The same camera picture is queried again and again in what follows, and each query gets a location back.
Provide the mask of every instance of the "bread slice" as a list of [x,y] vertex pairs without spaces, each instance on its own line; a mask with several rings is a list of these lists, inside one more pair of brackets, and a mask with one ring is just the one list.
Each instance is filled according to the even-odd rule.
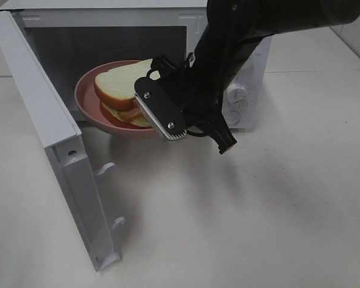
[[101,105],[108,112],[110,112],[113,117],[115,117],[117,120],[119,120],[121,122],[130,123],[130,124],[133,124],[135,126],[143,127],[143,128],[151,127],[151,124],[148,122],[148,120],[144,116],[137,117],[137,118],[133,119],[131,122],[123,121],[123,119],[119,116],[119,111],[117,111],[115,109],[112,109],[111,107],[104,104],[103,102],[101,102]]
[[[134,106],[134,83],[145,77],[151,69],[152,59],[125,65],[100,73],[95,78],[95,92],[100,101],[109,107],[128,111]],[[152,79],[160,78],[157,71],[151,74]]]

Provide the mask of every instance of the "sandwich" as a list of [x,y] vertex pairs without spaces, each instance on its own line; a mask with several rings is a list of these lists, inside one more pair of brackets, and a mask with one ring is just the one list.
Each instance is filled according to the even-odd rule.
[[[151,69],[152,59],[135,64],[116,67],[108,72],[100,73],[95,78],[95,92],[101,101],[101,108],[109,112],[117,120],[138,127],[150,127],[150,123],[141,113],[135,101],[134,83],[145,77]],[[157,71],[150,76],[160,78]]]

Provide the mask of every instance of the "pink plate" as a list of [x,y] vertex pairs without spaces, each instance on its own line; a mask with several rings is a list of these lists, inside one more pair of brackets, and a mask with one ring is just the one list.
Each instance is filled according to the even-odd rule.
[[128,138],[153,138],[158,134],[153,128],[140,128],[135,125],[117,120],[110,112],[103,109],[100,99],[97,97],[94,88],[95,77],[110,69],[137,63],[139,60],[125,60],[107,63],[98,66],[87,72],[77,83],[74,90],[76,103],[93,126],[112,135],[119,135]]

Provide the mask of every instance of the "microwave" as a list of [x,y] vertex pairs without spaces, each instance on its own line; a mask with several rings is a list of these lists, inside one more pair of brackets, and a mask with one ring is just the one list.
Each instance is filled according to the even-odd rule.
[[[0,47],[96,271],[121,258],[115,241],[126,219],[107,220],[76,121],[77,81],[108,62],[164,55],[180,64],[207,26],[207,0],[9,0],[0,8]],[[251,128],[271,39],[226,89],[230,128]]]

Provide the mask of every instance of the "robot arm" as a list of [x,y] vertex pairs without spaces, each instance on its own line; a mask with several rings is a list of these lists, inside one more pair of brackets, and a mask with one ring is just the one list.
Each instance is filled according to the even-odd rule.
[[[203,133],[188,133],[213,138],[222,154],[236,143],[221,114],[223,92],[259,43],[274,34],[351,23],[360,0],[209,0],[207,15],[208,26],[184,64],[154,59],[135,91],[164,140],[179,140],[196,126]],[[154,70],[160,79],[149,78]]]

